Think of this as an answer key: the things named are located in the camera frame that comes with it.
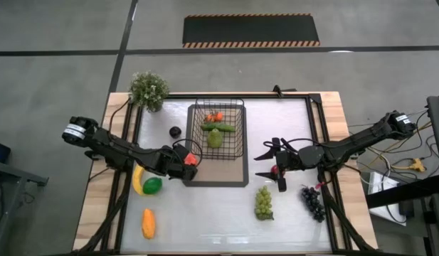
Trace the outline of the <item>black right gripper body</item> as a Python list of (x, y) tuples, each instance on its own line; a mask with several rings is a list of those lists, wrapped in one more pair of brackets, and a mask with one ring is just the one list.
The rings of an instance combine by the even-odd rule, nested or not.
[(320, 146), (307, 146), (297, 153), (283, 150), (275, 155), (276, 164), (283, 171), (313, 169), (324, 158), (324, 149)]

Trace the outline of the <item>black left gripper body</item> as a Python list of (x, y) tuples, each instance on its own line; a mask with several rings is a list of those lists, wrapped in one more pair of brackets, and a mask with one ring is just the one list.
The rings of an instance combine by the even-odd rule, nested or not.
[(164, 155), (164, 170), (170, 179), (192, 180), (197, 174), (197, 165), (189, 166), (184, 163), (184, 158), (190, 151), (181, 144), (173, 147), (163, 146), (161, 151)]

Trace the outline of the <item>green grape bunch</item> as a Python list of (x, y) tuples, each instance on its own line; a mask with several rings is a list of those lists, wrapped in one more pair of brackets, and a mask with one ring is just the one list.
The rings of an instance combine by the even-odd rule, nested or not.
[(267, 186), (263, 186), (256, 191), (254, 213), (258, 220), (274, 219), (272, 197)]

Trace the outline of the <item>green lime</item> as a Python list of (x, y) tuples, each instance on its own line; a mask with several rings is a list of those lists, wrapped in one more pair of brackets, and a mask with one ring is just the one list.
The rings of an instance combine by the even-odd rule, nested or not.
[(157, 194), (162, 189), (162, 179), (157, 177), (148, 178), (142, 187), (145, 195)]

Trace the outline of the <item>yellow banana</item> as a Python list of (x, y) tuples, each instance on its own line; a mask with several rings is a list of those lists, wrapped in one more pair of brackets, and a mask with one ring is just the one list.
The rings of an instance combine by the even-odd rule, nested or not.
[(144, 168), (137, 164), (132, 174), (132, 187), (134, 191), (140, 196), (144, 196), (144, 191), (142, 186), (143, 173), (144, 173)]

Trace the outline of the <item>green pear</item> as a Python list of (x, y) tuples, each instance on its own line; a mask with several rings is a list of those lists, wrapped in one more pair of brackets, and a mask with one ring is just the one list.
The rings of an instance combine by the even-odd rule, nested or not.
[(208, 147), (212, 149), (220, 148), (223, 143), (223, 134), (218, 129), (212, 129), (207, 136)]

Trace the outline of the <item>dark purple grape bunch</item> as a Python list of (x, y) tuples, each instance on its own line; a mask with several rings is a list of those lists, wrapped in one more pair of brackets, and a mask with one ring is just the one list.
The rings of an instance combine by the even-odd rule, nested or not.
[(320, 192), (314, 187), (305, 186), (301, 189), (301, 199), (303, 200), (311, 216), (318, 223), (322, 223), (326, 218), (326, 213), (324, 211), (324, 206), (320, 203), (319, 195)]

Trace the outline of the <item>green cucumber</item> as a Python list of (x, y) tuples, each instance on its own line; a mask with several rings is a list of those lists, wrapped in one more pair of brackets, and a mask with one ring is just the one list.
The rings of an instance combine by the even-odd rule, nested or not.
[(201, 125), (201, 129), (203, 131), (212, 131), (214, 129), (217, 129), (220, 132), (235, 132), (236, 128), (229, 124), (223, 124), (223, 123), (205, 123)]

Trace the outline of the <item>brown mat with dark border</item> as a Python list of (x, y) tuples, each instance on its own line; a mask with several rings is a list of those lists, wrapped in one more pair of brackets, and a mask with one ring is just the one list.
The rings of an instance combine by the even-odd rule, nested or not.
[(245, 109), (244, 154), (234, 160), (204, 159), (200, 157), (197, 174), (192, 181), (185, 181), (190, 187), (244, 187), (248, 184), (248, 148)]

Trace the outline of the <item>small potted green plant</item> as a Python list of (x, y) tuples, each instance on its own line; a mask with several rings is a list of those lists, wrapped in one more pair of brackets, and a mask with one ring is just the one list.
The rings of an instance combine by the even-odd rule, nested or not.
[(169, 86), (167, 81), (156, 73), (134, 73), (129, 93), (131, 102), (135, 105), (144, 107), (148, 112), (158, 112), (169, 95)]

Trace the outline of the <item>yellow power plug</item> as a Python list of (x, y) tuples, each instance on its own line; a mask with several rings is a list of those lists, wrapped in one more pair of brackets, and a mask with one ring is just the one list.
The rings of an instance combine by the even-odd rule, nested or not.
[(393, 169), (412, 170), (412, 171), (417, 171), (417, 172), (421, 172), (421, 173), (426, 171), (426, 167), (423, 165), (423, 162), (421, 161), (421, 159), (414, 158), (414, 159), (408, 159), (408, 160), (410, 160), (411, 163), (407, 166), (392, 165), (391, 167)]

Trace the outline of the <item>black hazard-striped floor mat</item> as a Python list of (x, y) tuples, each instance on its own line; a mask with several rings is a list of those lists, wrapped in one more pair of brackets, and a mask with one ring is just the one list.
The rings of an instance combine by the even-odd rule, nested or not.
[(318, 47), (314, 18), (295, 14), (196, 14), (184, 18), (183, 48)]

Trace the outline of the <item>black cart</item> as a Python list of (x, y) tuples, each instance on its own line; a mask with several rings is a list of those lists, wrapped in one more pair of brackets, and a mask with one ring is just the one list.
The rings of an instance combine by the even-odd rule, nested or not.
[[(433, 124), (433, 132), (439, 152), (439, 96), (428, 97), (427, 103), (428, 115)], [(366, 202), (369, 208), (376, 208), (428, 196), (433, 198), (432, 206), (435, 213), (435, 223), (438, 225), (439, 230), (439, 175), (367, 195)]]

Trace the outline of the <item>grey side table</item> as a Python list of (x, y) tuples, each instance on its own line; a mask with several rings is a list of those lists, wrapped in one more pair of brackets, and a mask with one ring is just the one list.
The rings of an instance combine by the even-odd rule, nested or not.
[(0, 162), (0, 255), (9, 237), (11, 224), (28, 182), (45, 186), (48, 183), (48, 177), (32, 174)]

